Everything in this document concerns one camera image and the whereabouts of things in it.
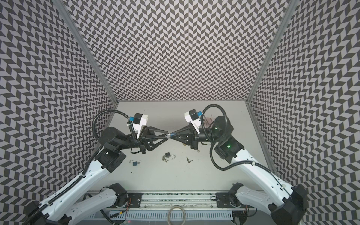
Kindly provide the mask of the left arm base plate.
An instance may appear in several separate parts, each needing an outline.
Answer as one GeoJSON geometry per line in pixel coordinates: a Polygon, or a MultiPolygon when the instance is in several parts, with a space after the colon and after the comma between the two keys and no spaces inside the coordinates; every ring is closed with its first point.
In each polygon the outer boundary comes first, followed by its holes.
{"type": "Polygon", "coordinates": [[[140,192],[121,194],[117,197],[113,207],[126,208],[140,208],[143,194],[140,192]]]}

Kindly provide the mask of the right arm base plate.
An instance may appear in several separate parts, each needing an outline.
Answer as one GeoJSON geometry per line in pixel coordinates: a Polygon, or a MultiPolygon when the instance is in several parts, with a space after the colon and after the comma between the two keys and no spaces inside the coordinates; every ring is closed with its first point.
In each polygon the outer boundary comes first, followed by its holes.
{"type": "Polygon", "coordinates": [[[211,196],[211,200],[215,201],[218,208],[242,208],[242,209],[253,209],[254,207],[249,205],[242,205],[240,203],[231,203],[230,197],[227,192],[217,192],[214,196],[211,196]]]}

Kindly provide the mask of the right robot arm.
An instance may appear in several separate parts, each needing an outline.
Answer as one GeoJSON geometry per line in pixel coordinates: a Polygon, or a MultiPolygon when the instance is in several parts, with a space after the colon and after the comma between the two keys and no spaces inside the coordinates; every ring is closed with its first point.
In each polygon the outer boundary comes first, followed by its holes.
{"type": "Polygon", "coordinates": [[[218,104],[210,104],[203,111],[195,109],[184,114],[188,126],[167,138],[196,149],[199,142],[209,142],[212,164],[220,171],[238,168],[249,176],[262,191],[255,191],[242,183],[229,190],[229,201],[235,207],[252,206],[272,218],[277,225],[298,225],[308,208],[308,192],[302,185],[293,186],[260,164],[233,136],[233,126],[218,104]]]}

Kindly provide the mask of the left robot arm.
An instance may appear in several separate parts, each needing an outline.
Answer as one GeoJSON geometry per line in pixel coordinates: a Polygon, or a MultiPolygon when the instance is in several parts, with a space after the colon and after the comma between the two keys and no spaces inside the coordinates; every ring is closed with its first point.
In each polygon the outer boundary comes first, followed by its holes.
{"type": "Polygon", "coordinates": [[[137,113],[133,117],[118,110],[103,110],[92,123],[92,132],[99,143],[85,168],[59,191],[41,202],[31,202],[25,207],[25,225],[75,225],[88,217],[113,205],[128,205],[127,191],[119,184],[110,185],[104,192],[81,203],[84,196],[97,182],[114,172],[126,159],[123,150],[138,148],[142,154],[150,152],[166,142],[169,133],[146,125],[147,115],[137,113]],[[97,120],[106,113],[120,114],[127,119],[130,134],[126,135],[114,127],[107,127],[101,135],[97,133],[97,120]]]}

